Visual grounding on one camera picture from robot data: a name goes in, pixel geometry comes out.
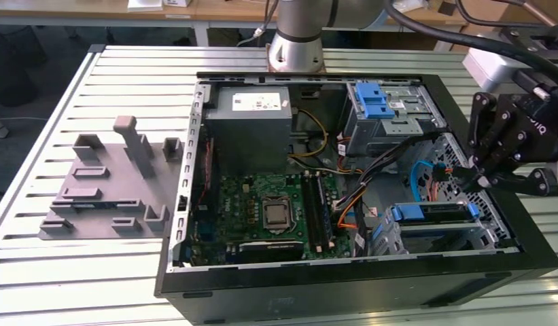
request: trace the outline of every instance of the label sticker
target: label sticker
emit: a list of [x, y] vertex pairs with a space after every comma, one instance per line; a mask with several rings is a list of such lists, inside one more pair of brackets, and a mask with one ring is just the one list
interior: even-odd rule
[[93, 204], [73, 204], [72, 207], [76, 209], [93, 209], [95, 205]]
[[347, 148], [345, 148], [345, 146], [343, 144], [337, 144], [336, 145], [336, 151], [337, 151], [337, 153], [339, 153], [340, 156], [344, 156], [345, 149]]
[[189, 19], [189, 15], [165, 15], [165, 18]]
[[279, 111], [279, 93], [236, 93], [232, 95], [232, 111]]
[[388, 106], [391, 109], [406, 109], [406, 105], [403, 105], [403, 102], [400, 100], [390, 102]]
[[359, 233], [355, 233], [355, 243], [363, 249], [365, 245], [365, 239], [363, 239], [363, 236], [360, 236]]

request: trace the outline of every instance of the green motherboard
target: green motherboard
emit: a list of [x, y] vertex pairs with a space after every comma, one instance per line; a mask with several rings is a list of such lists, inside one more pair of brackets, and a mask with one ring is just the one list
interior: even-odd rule
[[[349, 257], [347, 233], [335, 231], [333, 244], [328, 250], [317, 252], [309, 245], [309, 230], [304, 212], [301, 178], [303, 175], [251, 175], [247, 177], [221, 177], [219, 184], [219, 205], [215, 219], [197, 222], [196, 233], [200, 241], [193, 245], [197, 265], [232, 264], [228, 261], [228, 244], [244, 241], [284, 240], [304, 244], [303, 260]], [[335, 177], [321, 176], [323, 193], [329, 203], [339, 198]], [[271, 207], [279, 205], [289, 210], [288, 226], [273, 229], [269, 215]]]

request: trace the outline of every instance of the white box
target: white box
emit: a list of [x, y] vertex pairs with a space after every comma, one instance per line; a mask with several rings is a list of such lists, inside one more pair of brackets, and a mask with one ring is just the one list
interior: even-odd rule
[[191, 0], [163, 0], [164, 5], [175, 5], [177, 7], [188, 7]]
[[128, 0], [128, 12], [155, 12], [161, 10], [161, 0]]

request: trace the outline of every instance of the aluminum table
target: aluminum table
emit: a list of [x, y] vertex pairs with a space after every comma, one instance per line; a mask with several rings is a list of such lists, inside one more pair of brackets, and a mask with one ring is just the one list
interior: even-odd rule
[[[325, 50], [339, 73], [439, 75], [464, 113], [478, 87], [462, 54]], [[197, 71], [264, 71], [264, 52], [108, 46], [89, 52], [0, 204], [0, 325], [189, 325], [153, 297], [160, 239], [43, 241], [36, 234], [75, 153], [79, 133], [121, 142], [117, 115], [137, 117], [149, 141], [184, 139]], [[522, 197], [558, 252], [558, 197]], [[353, 314], [260, 325], [558, 325], [558, 271], [459, 307]]]

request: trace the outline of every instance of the screw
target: screw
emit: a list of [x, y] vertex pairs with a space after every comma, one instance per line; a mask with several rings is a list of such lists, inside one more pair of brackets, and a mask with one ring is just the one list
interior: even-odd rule
[[551, 99], [551, 95], [543, 90], [540, 87], [532, 88], [532, 93], [540, 98], [544, 102], [548, 102]]

